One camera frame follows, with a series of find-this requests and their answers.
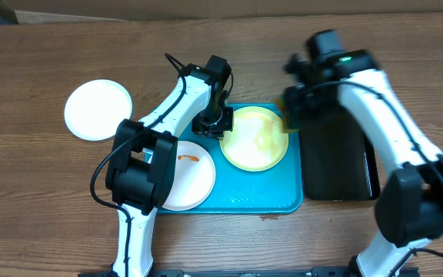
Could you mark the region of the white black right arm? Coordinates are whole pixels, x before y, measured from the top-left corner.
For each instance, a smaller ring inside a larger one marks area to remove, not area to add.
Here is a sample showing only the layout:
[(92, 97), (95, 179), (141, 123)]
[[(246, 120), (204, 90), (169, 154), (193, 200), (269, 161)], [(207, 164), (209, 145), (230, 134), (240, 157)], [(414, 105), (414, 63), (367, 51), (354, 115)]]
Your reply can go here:
[(292, 55), (295, 85), (277, 100), (283, 128), (300, 138), (305, 194), (314, 200), (372, 200), (378, 231), (347, 266), (315, 276), (416, 276), (405, 268), (443, 235), (443, 152), (399, 102), (364, 49), (346, 51), (333, 30)]

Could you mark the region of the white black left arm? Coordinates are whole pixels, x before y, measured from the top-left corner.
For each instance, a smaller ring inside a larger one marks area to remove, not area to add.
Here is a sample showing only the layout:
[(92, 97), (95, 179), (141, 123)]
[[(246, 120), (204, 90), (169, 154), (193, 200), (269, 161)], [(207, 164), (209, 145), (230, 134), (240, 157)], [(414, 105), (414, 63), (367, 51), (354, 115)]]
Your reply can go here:
[(147, 276), (152, 269), (155, 216), (172, 190), (178, 138), (186, 128), (221, 140), (233, 128), (230, 94), (233, 82), (227, 60), (216, 55), (206, 65), (183, 65), (167, 59), (178, 72), (171, 94), (149, 115), (117, 127), (112, 151), (100, 164), (105, 186), (112, 191), (110, 207), (118, 212), (118, 254), (110, 276)]

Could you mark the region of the green yellow sponge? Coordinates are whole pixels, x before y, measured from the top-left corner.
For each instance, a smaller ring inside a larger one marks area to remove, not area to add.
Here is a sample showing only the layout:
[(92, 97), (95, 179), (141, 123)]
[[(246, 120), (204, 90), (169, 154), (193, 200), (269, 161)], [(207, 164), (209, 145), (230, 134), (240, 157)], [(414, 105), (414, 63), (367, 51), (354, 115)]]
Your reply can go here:
[(286, 133), (298, 132), (301, 129), (301, 115), (282, 98), (277, 98), (275, 104), (281, 113), (283, 131)]

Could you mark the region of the white plate with ketchup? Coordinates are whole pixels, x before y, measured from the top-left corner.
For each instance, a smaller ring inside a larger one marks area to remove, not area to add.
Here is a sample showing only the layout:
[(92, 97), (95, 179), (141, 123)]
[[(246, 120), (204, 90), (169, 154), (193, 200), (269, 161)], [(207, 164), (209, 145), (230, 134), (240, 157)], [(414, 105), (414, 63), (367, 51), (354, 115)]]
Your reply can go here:
[(202, 204), (214, 188), (215, 177), (215, 163), (210, 154), (194, 142), (180, 141), (175, 179), (162, 208), (181, 212)]

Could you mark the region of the yellow plate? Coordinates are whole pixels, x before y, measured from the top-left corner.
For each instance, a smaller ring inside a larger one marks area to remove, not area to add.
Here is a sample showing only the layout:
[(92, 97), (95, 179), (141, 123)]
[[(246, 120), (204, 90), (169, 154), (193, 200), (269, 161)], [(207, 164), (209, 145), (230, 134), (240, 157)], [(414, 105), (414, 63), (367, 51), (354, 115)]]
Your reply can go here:
[(259, 106), (234, 111), (231, 131), (224, 133), (220, 147), (226, 159), (239, 169), (260, 172), (278, 164), (285, 156), (289, 134), (275, 112)]

